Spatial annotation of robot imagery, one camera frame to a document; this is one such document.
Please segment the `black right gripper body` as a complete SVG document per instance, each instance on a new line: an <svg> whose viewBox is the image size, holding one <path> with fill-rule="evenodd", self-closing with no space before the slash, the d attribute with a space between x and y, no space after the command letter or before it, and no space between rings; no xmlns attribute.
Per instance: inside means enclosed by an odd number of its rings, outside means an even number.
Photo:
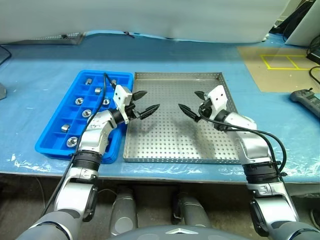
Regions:
<svg viewBox="0 0 320 240"><path fill-rule="evenodd" d="M212 101L208 98L204 102L201 103L201 105L198 108L198 113L200 117L204 120L207 120L210 118L212 114Z"/></svg>

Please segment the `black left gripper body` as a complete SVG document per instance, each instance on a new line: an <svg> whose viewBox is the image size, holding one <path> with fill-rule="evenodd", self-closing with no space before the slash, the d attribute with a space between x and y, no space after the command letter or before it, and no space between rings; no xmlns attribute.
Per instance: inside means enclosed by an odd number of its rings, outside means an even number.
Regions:
<svg viewBox="0 0 320 240"><path fill-rule="evenodd" d="M140 113L137 110L135 110L135 108L136 105L133 101L130 101L130 103L125 106L125 113L129 120L140 118Z"/></svg>

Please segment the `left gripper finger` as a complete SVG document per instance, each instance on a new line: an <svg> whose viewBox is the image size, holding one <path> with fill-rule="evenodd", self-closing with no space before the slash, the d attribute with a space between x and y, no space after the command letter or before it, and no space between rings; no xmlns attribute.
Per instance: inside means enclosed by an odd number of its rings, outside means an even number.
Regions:
<svg viewBox="0 0 320 240"><path fill-rule="evenodd" d="M144 95L146 95L148 92L146 90L140 90L140 91L137 91L137 92L134 92L132 94L132 97L131 97L131 100L132 101L137 101L139 99L141 99Z"/></svg>
<svg viewBox="0 0 320 240"><path fill-rule="evenodd" d="M150 117L159 107L160 107L160 104L154 104L149 106L144 111L138 113L138 118L140 120L144 120Z"/></svg>

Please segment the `blue compartment tray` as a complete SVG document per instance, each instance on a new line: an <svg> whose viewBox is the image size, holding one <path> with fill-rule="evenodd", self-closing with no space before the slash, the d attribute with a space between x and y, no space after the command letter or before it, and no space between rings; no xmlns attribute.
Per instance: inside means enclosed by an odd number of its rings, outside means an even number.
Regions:
<svg viewBox="0 0 320 240"><path fill-rule="evenodd" d="M109 99L110 103L102 105L100 111L116 108L114 90L103 75L102 70L82 70L78 73L37 140L35 150L38 153L52 159L70 160L75 148L67 147L66 142L70 137L78 138L85 128L88 118L82 117L82 112L86 109L97 111L101 99ZM92 84L85 85L88 78L92 79ZM101 88L99 95L95 94L95 88ZM83 98L83 103L75 105L76 98ZM70 125L68 132L61 131L64 124Z"/></svg>

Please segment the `spare perforated steel tray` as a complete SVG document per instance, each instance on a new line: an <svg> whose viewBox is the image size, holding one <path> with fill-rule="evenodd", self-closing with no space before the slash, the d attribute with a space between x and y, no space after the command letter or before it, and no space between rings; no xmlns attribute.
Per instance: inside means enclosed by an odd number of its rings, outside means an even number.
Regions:
<svg viewBox="0 0 320 240"><path fill-rule="evenodd" d="M10 45L78 45L86 36L85 32L74 32L64 34L68 39L63 39L61 35L21 40L9 43Z"/></svg>

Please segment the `brown cardboard mat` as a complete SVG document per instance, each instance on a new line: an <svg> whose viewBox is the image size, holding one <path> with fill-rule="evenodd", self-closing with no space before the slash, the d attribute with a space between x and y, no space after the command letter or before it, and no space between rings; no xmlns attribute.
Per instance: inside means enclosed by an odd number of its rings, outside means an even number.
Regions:
<svg viewBox="0 0 320 240"><path fill-rule="evenodd" d="M309 75L318 64L306 58L305 49L238 46L237 50L260 91L292 93L312 88L320 94L320 84Z"/></svg>

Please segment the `grey rounded leg cover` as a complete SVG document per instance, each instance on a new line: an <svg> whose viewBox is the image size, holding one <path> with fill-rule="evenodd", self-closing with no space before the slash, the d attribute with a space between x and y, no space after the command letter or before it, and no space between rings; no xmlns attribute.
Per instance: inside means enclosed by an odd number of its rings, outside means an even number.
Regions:
<svg viewBox="0 0 320 240"><path fill-rule="evenodd" d="M110 236L126 233L138 228L138 216L134 192L127 186L120 186L112 205L109 223Z"/></svg>
<svg viewBox="0 0 320 240"><path fill-rule="evenodd" d="M211 228L211 221L201 203L186 192L172 196L171 223L178 225L184 222L188 226Z"/></svg>

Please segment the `grey handheld controller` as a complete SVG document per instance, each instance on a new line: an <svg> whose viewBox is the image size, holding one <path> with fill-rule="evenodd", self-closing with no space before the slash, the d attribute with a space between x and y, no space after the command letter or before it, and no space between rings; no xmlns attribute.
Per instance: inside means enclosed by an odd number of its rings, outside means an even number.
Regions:
<svg viewBox="0 0 320 240"><path fill-rule="evenodd" d="M313 88L296 90L290 94L289 98L291 101L303 105L320 119L320 99L315 96L312 90Z"/></svg>

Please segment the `grey equipment box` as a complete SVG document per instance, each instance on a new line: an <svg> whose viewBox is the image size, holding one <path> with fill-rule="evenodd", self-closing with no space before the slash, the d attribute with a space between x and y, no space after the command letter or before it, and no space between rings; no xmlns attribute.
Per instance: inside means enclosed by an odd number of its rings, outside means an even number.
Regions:
<svg viewBox="0 0 320 240"><path fill-rule="evenodd" d="M320 35L320 0L315 0L284 44L308 47L318 35Z"/></svg>

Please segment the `black device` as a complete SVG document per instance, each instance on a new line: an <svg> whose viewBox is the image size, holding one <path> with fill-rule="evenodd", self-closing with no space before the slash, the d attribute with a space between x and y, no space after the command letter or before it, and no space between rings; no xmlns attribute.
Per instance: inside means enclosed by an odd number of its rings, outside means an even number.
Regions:
<svg viewBox="0 0 320 240"><path fill-rule="evenodd" d="M320 65L320 34L310 42L306 58Z"/></svg>

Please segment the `grey robot torso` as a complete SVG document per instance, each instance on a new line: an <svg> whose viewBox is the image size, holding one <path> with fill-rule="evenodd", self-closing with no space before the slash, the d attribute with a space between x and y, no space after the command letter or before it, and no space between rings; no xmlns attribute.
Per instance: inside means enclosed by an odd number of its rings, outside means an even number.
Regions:
<svg viewBox="0 0 320 240"><path fill-rule="evenodd" d="M157 225L136 228L106 240L208 240L213 228L201 226Z"/></svg>

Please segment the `grey rounded plate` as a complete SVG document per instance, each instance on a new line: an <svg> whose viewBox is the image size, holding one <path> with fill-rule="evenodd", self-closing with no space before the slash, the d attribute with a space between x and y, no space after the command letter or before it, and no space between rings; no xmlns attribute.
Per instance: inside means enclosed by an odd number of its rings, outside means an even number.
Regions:
<svg viewBox="0 0 320 240"><path fill-rule="evenodd" d="M12 58L12 53L4 46L0 45L0 67Z"/></svg>

